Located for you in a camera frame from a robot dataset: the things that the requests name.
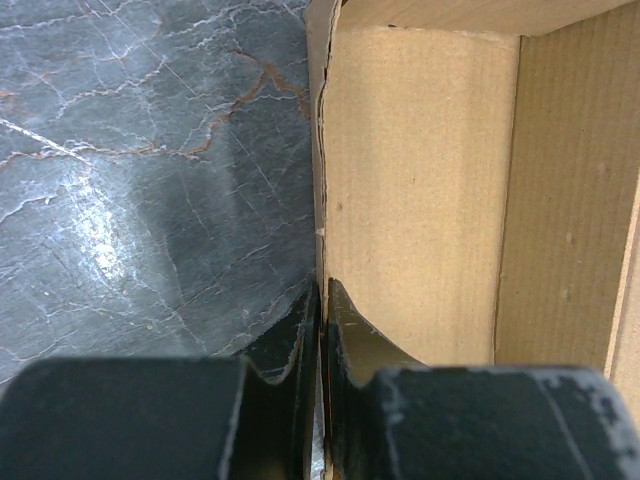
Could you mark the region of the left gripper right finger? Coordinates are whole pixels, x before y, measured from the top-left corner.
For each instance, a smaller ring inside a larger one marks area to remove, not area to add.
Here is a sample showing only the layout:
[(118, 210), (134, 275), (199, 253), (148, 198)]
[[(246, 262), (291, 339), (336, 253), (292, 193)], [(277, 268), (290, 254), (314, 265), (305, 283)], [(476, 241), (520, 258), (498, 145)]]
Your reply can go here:
[(383, 369), (423, 363), (402, 350), (356, 308), (346, 288), (327, 285), (324, 334), (325, 445), (341, 479), (397, 479), (393, 445), (386, 433), (391, 415), (374, 381)]

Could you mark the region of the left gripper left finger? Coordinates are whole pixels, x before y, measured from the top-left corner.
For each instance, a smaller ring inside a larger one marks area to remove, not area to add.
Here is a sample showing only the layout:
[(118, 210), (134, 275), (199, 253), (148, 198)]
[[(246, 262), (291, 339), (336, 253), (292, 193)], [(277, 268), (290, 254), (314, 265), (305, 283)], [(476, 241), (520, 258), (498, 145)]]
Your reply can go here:
[(319, 288), (307, 282), (288, 311), (242, 351), (242, 477), (310, 476), (318, 361)]

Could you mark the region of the brown cardboard box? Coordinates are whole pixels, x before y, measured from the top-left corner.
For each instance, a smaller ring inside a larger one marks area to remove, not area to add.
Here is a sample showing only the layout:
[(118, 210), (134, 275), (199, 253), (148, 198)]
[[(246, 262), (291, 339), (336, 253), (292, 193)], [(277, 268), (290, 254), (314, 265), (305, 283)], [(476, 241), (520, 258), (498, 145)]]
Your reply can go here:
[[(639, 5), (313, 1), (317, 266), (397, 479), (639, 475)], [(322, 373), (322, 390), (325, 388)]]

